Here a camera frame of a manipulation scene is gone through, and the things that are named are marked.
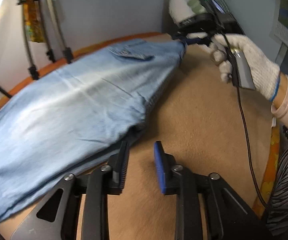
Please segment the right white knit gloved hand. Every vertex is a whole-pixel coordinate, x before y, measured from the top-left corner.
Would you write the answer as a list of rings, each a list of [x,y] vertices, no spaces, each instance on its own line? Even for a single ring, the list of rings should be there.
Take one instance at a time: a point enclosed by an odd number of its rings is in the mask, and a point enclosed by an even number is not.
[[[201,45],[200,48],[209,54],[212,62],[219,68],[222,82],[228,83],[232,74],[232,64],[229,62],[223,49],[227,44],[244,54],[250,68],[255,89],[272,102],[279,88],[280,67],[270,61],[263,51],[247,36],[238,34],[223,36],[216,34],[211,39],[209,46]]]

